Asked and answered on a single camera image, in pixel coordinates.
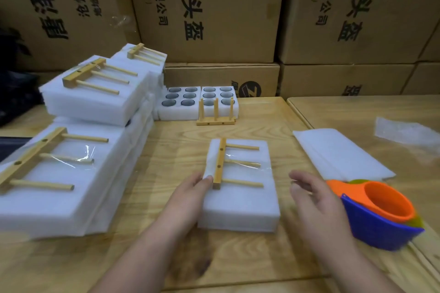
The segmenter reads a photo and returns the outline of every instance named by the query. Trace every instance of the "cardboard box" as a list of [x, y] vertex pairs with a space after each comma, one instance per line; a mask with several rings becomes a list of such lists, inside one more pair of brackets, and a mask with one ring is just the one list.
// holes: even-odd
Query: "cardboard box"
[[170, 62], [273, 62], [282, 0], [133, 0], [142, 42]]
[[440, 94], [440, 63], [418, 63], [402, 94]]
[[413, 68], [411, 64], [281, 64], [280, 96], [399, 95]]
[[413, 63], [440, 17], [440, 0], [285, 0], [284, 64]]
[[167, 63], [165, 85], [232, 86], [237, 97], [275, 96], [279, 65]]
[[425, 49], [421, 53], [419, 60], [440, 62], [440, 21], [426, 44]]
[[140, 42], [131, 0], [0, 0], [0, 27], [19, 36], [19, 68], [35, 71]]

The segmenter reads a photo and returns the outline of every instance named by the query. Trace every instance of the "orange tape dispenser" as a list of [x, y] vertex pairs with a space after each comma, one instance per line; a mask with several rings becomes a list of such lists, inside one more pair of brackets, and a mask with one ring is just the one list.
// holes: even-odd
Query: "orange tape dispenser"
[[353, 201], [390, 221], [403, 224], [416, 216], [409, 199], [385, 183], [367, 181], [349, 184], [332, 179], [327, 184], [338, 197], [346, 194]]

